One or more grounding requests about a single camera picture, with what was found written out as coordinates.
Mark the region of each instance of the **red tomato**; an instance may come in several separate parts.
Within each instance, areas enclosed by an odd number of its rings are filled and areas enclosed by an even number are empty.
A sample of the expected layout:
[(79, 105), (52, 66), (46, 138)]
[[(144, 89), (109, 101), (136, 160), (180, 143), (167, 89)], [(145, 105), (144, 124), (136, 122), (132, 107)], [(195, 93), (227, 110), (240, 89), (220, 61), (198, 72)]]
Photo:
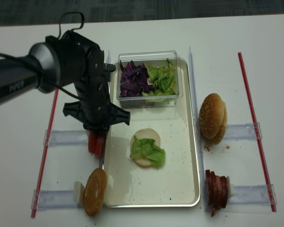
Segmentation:
[(95, 155), (97, 157), (99, 157), (101, 155), (103, 144), (104, 144), (103, 136), (98, 136), (97, 137), (97, 143), (96, 143), (96, 152), (95, 152)]
[(96, 152), (96, 142), (97, 142), (96, 135), (90, 132), (89, 134), (89, 153), (90, 154), (94, 154)]

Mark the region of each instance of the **clear plastic container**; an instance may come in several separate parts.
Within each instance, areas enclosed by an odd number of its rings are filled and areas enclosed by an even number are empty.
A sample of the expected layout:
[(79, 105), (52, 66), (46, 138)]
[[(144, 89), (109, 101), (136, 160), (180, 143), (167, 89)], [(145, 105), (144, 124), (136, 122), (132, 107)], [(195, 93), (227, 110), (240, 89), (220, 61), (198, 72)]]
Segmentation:
[[(121, 69), (120, 62), (124, 67), (127, 63), (133, 61), (134, 64), (141, 65), (142, 63), (150, 67), (163, 67), (168, 66), (168, 62), (171, 61), (176, 69), (175, 72), (175, 95), (167, 96), (139, 96), (139, 97), (120, 97), (120, 81), (121, 81)], [(181, 69), (179, 64), (179, 57), (175, 51), (166, 52), (149, 52), (149, 53), (131, 53), (120, 54), (119, 61), (116, 65), (118, 70), (118, 83), (117, 83), (117, 100), (120, 102), (122, 108), (139, 108), (139, 107), (164, 107), (175, 106), (177, 97), (182, 96), (182, 84), (181, 84)]]

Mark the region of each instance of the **sesame seed bun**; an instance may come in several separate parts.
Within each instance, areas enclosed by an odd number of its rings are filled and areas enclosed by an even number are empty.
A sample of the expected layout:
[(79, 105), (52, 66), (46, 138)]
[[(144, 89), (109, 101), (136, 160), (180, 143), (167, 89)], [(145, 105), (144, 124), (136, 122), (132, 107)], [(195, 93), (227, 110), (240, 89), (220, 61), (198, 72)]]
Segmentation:
[[(159, 134), (154, 129), (138, 130), (132, 136), (131, 149), (132, 149), (132, 146), (133, 146), (134, 136), (136, 136), (138, 139), (153, 139), (155, 141), (155, 145), (160, 147), (161, 139), (160, 139)], [(151, 164), (150, 160), (148, 160), (148, 159), (144, 159), (144, 158), (136, 159), (136, 160), (134, 160), (134, 162), (140, 167), (152, 167), (152, 164)]]
[(210, 143), (218, 144), (224, 137), (227, 126), (227, 110), (221, 97), (210, 94), (202, 103), (199, 114), (200, 131)]

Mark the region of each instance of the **red rod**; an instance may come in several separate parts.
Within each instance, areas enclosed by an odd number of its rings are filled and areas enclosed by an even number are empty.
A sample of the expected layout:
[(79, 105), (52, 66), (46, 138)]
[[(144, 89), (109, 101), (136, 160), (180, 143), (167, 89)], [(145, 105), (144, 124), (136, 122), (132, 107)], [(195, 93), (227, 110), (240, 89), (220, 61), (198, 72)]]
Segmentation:
[[(253, 121), (254, 125), (256, 125), (257, 124), (256, 113), (255, 113), (255, 109), (254, 109), (254, 106), (253, 106), (252, 100), (251, 100), (251, 93), (250, 93), (250, 89), (249, 89), (249, 85), (248, 85), (248, 81), (247, 81), (246, 71), (245, 71), (243, 57), (242, 57), (241, 52), (238, 53), (238, 57), (239, 57), (239, 61), (240, 61), (240, 66), (241, 66), (241, 71), (242, 71), (245, 89), (246, 89), (246, 93), (247, 93), (247, 98), (248, 98), (248, 103), (249, 103), (252, 121)], [(255, 127), (255, 133), (256, 133), (256, 135), (258, 135), (258, 128), (257, 127)], [(257, 145), (259, 147), (262, 167), (263, 167), (264, 176), (265, 176), (265, 182), (266, 182), (266, 185), (267, 185), (267, 188), (268, 188), (268, 194), (269, 194), (270, 204), (271, 204), (271, 211), (276, 212), (275, 199), (272, 196), (272, 192), (271, 192), (269, 174), (268, 174), (268, 169), (267, 169), (267, 165), (266, 165), (266, 161), (265, 161), (265, 156), (264, 156), (264, 151), (263, 151), (261, 139), (257, 139)]]
[[(48, 127), (47, 127), (47, 133), (50, 133), (50, 131), (52, 130), (53, 116), (55, 114), (55, 109), (56, 109), (56, 104), (57, 104), (57, 99), (58, 99), (58, 91), (59, 90), (55, 91), (55, 94), (54, 94), (54, 97), (53, 97), (53, 106), (52, 106), (51, 116), (50, 116)], [(42, 182), (43, 170), (44, 170), (44, 166), (45, 166), (47, 149), (48, 149), (48, 143), (46, 142), (44, 144), (44, 149), (43, 149), (43, 155), (42, 155), (42, 160), (41, 160), (41, 165), (40, 165), (39, 177), (38, 177), (37, 187), (36, 187), (36, 194), (35, 194), (35, 197), (33, 198), (33, 200), (35, 200), (35, 202), (36, 202), (36, 205), (38, 203), (37, 198), (39, 197), (39, 190), (41, 188), (41, 182)], [(30, 217), (35, 218), (36, 212), (37, 212), (37, 209), (33, 209)]]

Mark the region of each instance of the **metal tray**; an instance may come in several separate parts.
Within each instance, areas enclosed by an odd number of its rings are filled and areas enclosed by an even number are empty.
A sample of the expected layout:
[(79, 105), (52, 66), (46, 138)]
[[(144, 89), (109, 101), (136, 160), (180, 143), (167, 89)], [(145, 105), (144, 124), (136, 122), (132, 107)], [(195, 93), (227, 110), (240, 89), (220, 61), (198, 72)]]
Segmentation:
[[(118, 63), (110, 83), (111, 102), (116, 98)], [(192, 207), (200, 200), (200, 179), (192, 119), (187, 63), (180, 59), (183, 96), (173, 107), (130, 109), (131, 122), (111, 127), (103, 159), (108, 183), (104, 204), (117, 207)], [(166, 151), (160, 169), (141, 168), (130, 158), (130, 140), (139, 129), (153, 128)]]

